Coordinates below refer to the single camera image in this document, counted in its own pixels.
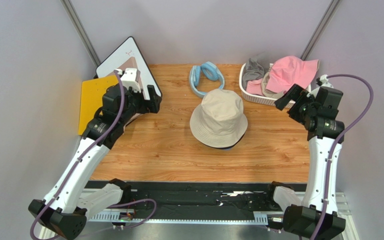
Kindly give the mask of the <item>beige bucket hat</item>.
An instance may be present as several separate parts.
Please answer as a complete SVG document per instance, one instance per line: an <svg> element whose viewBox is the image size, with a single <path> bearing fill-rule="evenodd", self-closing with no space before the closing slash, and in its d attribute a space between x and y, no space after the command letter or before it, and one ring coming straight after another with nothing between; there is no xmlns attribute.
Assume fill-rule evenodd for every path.
<svg viewBox="0 0 384 240"><path fill-rule="evenodd" d="M242 98L232 90L208 92L193 110L189 127L192 135L205 146L232 146L248 129Z"/></svg>

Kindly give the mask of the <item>pink and beige reversible hat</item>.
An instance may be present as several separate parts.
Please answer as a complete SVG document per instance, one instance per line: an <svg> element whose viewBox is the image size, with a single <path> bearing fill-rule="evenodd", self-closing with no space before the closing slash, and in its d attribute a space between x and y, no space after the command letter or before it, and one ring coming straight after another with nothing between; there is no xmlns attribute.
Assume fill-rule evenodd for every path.
<svg viewBox="0 0 384 240"><path fill-rule="evenodd" d="M245 80L243 83L245 91L251 95L279 99L294 84L294 81L283 76L282 73L273 73L270 70L259 79Z"/></svg>

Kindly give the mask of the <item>black bucket hat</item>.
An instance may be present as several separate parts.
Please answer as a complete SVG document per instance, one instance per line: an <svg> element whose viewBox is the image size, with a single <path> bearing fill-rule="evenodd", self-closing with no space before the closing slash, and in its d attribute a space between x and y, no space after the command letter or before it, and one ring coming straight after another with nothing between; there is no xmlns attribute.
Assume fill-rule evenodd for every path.
<svg viewBox="0 0 384 240"><path fill-rule="evenodd" d="M243 139L244 136L245 136L245 133L239 138L239 140L235 144L233 144L231 146L226 146L226 147L212 147L212 146L208 146L208 145L206 145L206 146L210 147L210 148L213 148L213 149L217 149L217 150L233 148Z"/></svg>

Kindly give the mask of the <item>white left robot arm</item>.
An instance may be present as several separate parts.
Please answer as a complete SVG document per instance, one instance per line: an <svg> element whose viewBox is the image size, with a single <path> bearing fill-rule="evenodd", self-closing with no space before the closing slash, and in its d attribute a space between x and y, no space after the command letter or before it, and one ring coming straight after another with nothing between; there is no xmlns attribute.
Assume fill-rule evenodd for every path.
<svg viewBox="0 0 384 240"><path fill-rule="evenodd" d="M101 211L132 205L131 186L110 180L100 190L82 197L91 175L124 134L125 128L141 115L160 110L162 93L156 83L134 86L122 81L109 86L101 106L86 121L77 151L60 179L42 199L34 199L28 211L34 224L55 234L55 238L77 239L86 223Z"/></svg>

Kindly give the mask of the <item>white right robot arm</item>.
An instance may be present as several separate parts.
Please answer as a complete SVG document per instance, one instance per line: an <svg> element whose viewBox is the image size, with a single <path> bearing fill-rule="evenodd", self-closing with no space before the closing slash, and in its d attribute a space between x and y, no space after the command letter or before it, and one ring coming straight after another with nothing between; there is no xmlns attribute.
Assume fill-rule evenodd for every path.
<svg viewBox="0 0 384 240"><path fill-rule="evenodd" d="M304 197L300 199L284 183L271 184L271 198L283 211L284 231L299 238L332 240L346 228L336 201L336 167L344 140L336 138L345 129L344 123L336 119L342 97L343 93L331 86L308 92L294 84L275 101L279 110L294 101L287 113L308 132L310 166Z"/></svg>

